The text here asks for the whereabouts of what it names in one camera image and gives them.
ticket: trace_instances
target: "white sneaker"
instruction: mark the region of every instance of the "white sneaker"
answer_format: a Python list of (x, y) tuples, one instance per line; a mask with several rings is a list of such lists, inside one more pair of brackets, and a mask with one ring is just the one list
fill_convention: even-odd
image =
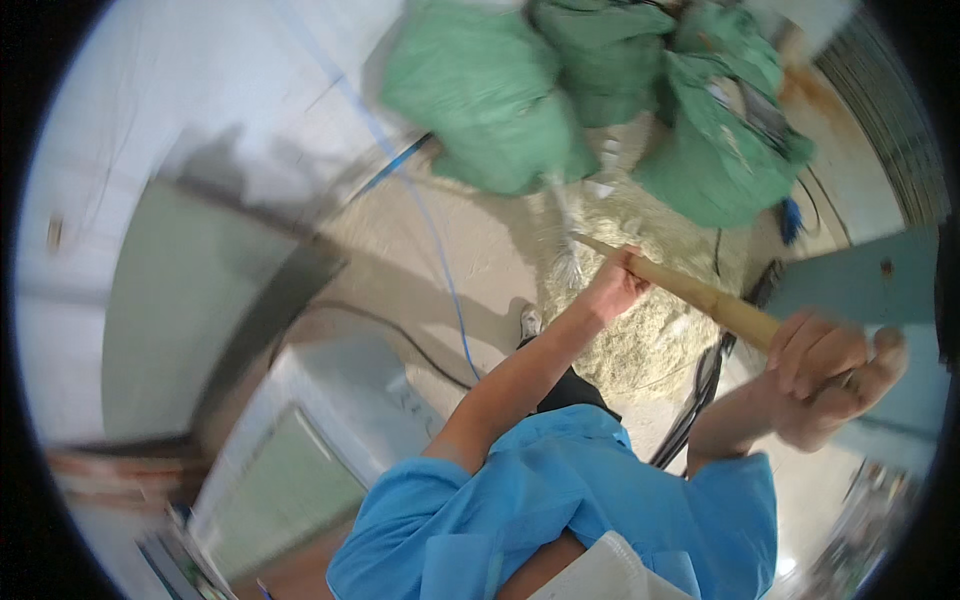
[(520, 341), (529, 340), (537, 337), (543, 331), (543, 316), (540, 310), (532, 302), (520, 311)]

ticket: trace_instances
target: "blue short-sleeve shirt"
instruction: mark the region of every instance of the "blue short-sleeve shirt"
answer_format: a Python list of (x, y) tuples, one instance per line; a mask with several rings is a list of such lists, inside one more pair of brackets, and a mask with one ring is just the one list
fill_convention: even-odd
[(773, 582), (765, 454), (710, 463), (685, 481), (641, 463), (623, 427), (587, 404), (524, 419), (472, 477), (437, 458), (395, 465), (326, 580), (342, 600), (484, 600), (565, 527), (587, 548), (616, 531), (694, 598), (758, 598)]

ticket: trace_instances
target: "wooden stick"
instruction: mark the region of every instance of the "wooden stick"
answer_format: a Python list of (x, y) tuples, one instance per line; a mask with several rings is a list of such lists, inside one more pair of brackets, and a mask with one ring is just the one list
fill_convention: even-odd
[[(590, 246), (604, 256), (616, 252), (616, 248), (595, 240), (583, 233), (573, 233), (573, 239)], [(774, 333), (780, 328), (780, 322), (770, 315), (757, 310), (747, 302), (721, 292), (711, 285), (667, 269), (644, 256), (631, 256), (630, 272), (658, 285), (677, 298), (705, 313), (737, 337), (764, 354), (770, 348)]]

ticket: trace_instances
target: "hand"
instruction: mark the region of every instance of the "hand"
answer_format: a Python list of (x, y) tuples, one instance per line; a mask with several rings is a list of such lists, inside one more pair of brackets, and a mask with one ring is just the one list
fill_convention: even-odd
[[(767, 358), (771, 423), (788, 444), (811, 452), (850, 419), (872, 408), (903, 376), (906, 343), (893, 327), (874, 336), (868, 362), (866, 336), (811, 311), (790, 317), (774, 336)], [(835, 377), (852, 370), (846, 384)]]
[(651, 284), (627, 269), (631, 254), (639, 254), (639, 249), (629, 244), (611, 254), (574, 305), (586, 308), (604, 324), (633, 306)]

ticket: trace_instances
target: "green cloth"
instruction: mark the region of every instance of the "green cloth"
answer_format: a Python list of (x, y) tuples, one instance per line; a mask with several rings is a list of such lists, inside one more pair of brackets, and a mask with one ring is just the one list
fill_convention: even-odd
[(561, 87), (584, 127), (632, 120), (656, 107), (663, 40), (674, 20), (658, 7), (617, 0), (537, 0), (534, 21), (560, 53)]
[(681, 18), (671, 50), (719, 54), (740, 79), (768, 96), (777, 94), (783, 79), (777, 50), (740, 5), (722, 7), (709, 1), (694, 5)]
[(599, 169), (570, 103), (560, 61), (519, 11), (415, 0), (384, 74), (381, 100), (444, 144), (436, 175), (527, 194), (543, 175)]
[(719, 56), (668, 52), (666, 62), (677, 101), (676, 125), (636, 166), (634, 180), (701, 227), (749, 225), (760, 210), (789, 195), (813, 157), (813, 142), (788, 129), (781, 154), (717, 102), (708, 90), (710, 81), (739, 76)]

